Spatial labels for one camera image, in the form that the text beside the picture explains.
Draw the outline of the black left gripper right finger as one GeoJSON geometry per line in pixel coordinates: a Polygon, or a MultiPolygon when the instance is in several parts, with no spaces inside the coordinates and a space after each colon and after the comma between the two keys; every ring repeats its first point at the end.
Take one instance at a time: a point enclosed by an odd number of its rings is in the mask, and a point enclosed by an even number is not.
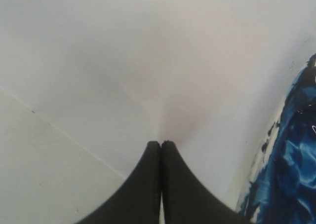
{"type": "Polygon", "coordinates": [[[161,191],[167,224],[248,224],[212,195],[186,165],[176,145],[161,145],[161,191]]]}

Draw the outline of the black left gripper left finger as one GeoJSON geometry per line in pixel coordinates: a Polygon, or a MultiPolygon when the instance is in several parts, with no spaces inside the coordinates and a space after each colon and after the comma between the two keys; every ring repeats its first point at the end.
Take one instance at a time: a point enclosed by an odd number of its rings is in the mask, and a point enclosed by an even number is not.
{"type": "Polygon", "coordinates": [[[158,224],[161,147],[147,143],[136,167],[118,190],[79,224],[158,224]]]}

